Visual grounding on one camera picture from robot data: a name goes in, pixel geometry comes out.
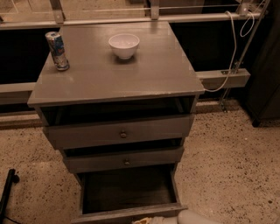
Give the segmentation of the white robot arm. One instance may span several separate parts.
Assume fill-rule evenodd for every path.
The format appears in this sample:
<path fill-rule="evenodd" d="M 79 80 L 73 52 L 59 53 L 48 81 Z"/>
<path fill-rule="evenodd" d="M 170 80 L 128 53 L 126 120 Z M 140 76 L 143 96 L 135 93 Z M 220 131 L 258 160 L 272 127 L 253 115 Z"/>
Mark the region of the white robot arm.
<path fill-rule="evenodd" d="M 173 217 L 146 217 L 141 220 L 132 221 L 131 224 L 221 224 L 218 221 L 210 220 L 205 216 L 190 210 L 182 210 Z"/>

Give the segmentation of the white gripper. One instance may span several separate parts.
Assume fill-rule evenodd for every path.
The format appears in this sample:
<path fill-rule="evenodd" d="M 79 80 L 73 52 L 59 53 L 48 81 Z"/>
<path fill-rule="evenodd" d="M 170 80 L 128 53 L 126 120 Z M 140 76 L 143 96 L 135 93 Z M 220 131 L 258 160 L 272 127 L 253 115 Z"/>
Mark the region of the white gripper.
<path fill-rule="evenodd" d="M 146 217 L 141 220 L 132 221 L 132 224 L 178 224 L 176 217 Z"/>

